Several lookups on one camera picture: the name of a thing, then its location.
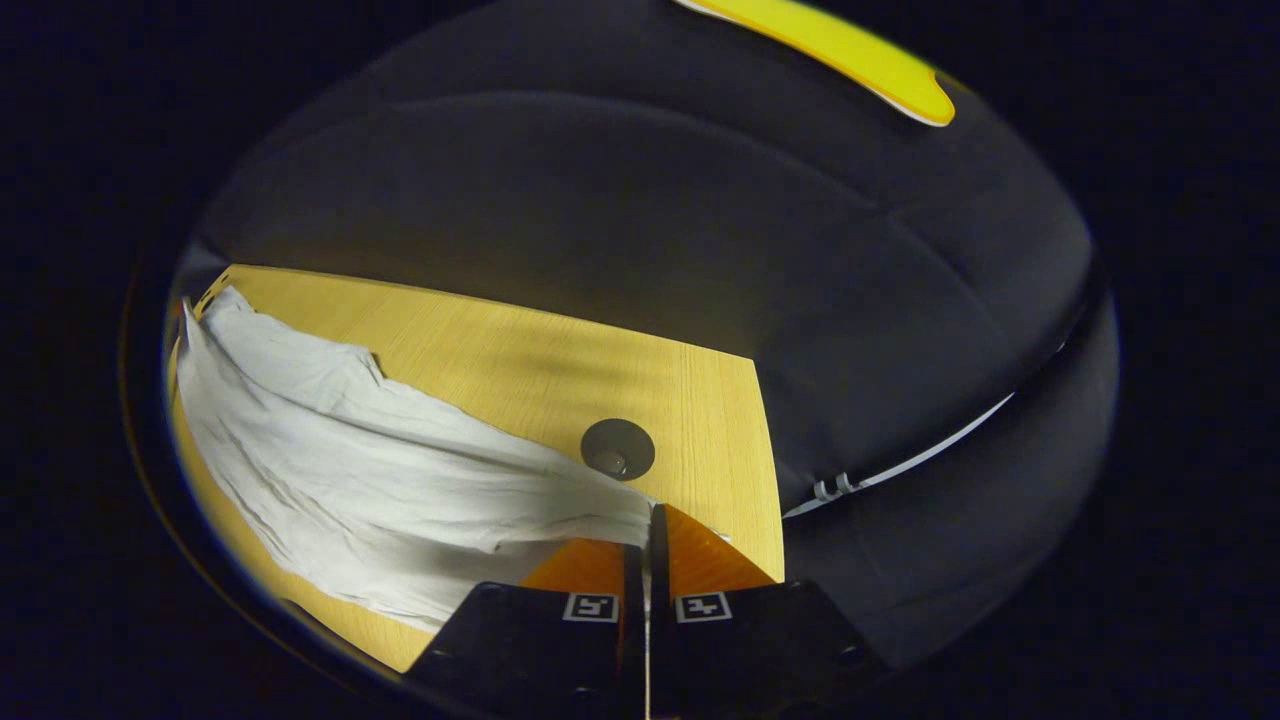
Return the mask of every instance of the crumpled towel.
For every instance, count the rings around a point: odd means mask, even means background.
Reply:
[[[518,583],[575,537],[643,546],[652,500],[383,377],[365,347],[186,307],[178,388],[218,486],[321,592],[438,632],[481,580]]]

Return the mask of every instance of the black fabric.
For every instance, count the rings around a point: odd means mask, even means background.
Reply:
[[[201,234],[753,357],[790,507],[1012,389],[1080,293],[1069,199],[945,86],[928,128],[668,0],[507,0],[292,117]]]
[[[1070,525],[1101,469],[1115,407],[1110,296],[1082,325],[946,452],[783,521],[787,575],[817,580],[890,664],[910,665],[980,620]]]

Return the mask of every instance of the yellow strip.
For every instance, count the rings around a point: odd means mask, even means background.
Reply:
[[[854,79],[916,120],[943,127],[955,118],[937,73],[865,29],[792,0],[676,0],[772,37]]]

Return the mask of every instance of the yellow object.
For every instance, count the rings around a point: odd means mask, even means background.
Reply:
[[[707,525],[671,505],[666,512],[671,597],[654,598],[654,602],[671,602],[682,594],[745,591],[776,582]]]
[[[623,546],[577,538],[534,569],[522,588],[556,592],[626,594]]]
[[[751,360],[447,292],[247,265],[219,278],[196,304],[197,315],[227,284],[294,329],[369,347],[387,377],[570,457],[581,460],[579,443],[595,421],[637,423],[657,455],[630,484],[728,533],[737,550],[782,579],[782,511]],[[177,395],[173,410],[192,491],[248,573],[360,650],[407,670],[431,635],[280,570],[209,475]],[[571,548],[566,559],[589,550]],[[595,582],[609,580],[602,573]]]
[[[841,18],[792,0],[676,3],[790,45],[922,123],[943,127],[955,118],[955,105],[938,86],[933,68]]]

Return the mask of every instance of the light wood surface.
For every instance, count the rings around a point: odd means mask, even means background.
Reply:
[[[298,270],[233,265],[225,284],[294,329],[369,347],[383,373],[508,433],[581,460],[591,424],[625,418],[653,438],[653,468],[632,487],[730,536],[776,580],[782,512],[751,360],[486,300]],[[193,493],[228,548],[269,593],[406,670],[430,634],[323,594],[269,557],[218,488],[174,396],[174,437]]]

